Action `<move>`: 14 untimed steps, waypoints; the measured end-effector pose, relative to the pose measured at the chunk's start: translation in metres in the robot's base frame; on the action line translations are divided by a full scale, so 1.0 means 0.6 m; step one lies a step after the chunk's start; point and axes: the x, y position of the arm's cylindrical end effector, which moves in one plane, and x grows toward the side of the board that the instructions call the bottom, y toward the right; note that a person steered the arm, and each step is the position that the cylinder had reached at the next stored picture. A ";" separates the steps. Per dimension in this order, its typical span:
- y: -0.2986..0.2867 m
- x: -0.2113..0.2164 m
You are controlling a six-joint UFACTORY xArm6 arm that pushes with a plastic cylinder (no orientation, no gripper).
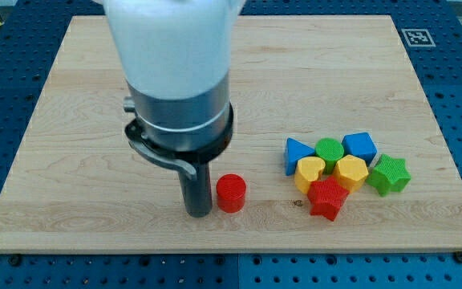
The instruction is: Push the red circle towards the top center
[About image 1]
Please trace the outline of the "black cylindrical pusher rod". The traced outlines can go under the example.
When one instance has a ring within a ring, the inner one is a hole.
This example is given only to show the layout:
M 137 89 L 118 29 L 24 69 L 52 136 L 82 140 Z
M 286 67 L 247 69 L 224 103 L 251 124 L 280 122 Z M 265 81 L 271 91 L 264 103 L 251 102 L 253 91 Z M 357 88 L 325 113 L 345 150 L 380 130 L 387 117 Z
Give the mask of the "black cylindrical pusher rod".
M 189 162 L 178 177 L 187 213 L 194 218 L 209 214 L 213 206 L 209 165 Z

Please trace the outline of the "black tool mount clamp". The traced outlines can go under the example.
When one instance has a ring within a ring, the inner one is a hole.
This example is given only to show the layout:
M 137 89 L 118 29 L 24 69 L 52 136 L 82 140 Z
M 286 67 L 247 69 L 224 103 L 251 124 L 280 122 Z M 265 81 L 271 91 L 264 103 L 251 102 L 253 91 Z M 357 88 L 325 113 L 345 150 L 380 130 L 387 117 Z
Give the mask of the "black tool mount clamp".
M 125 127 L 124 132 L 130 147 L 144 159 L 161 168 L 175 170 L 190 181 L 196 181 L 198 179 L 196 165 L 206 165 L 217 158 L 232 140 L 234 112 L 231 104 L 228 105 L 227 111 L 229 117 L 221 135 L 207 145 L 193 151 L 178 152 L 160 147 L 150 140 L 137 119 L 131 121 Z

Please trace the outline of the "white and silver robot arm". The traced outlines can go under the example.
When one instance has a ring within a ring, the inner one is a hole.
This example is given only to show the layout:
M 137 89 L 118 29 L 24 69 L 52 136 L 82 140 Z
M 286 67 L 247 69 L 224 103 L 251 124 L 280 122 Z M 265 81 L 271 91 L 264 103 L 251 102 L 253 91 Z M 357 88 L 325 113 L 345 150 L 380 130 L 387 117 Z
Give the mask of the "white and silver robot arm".
M 129 145 L 178 173 L 187 213 L 213 205 L 209 162 L 233 135 L 231 34 L 245 0 L 101 1 L 130 95 Z

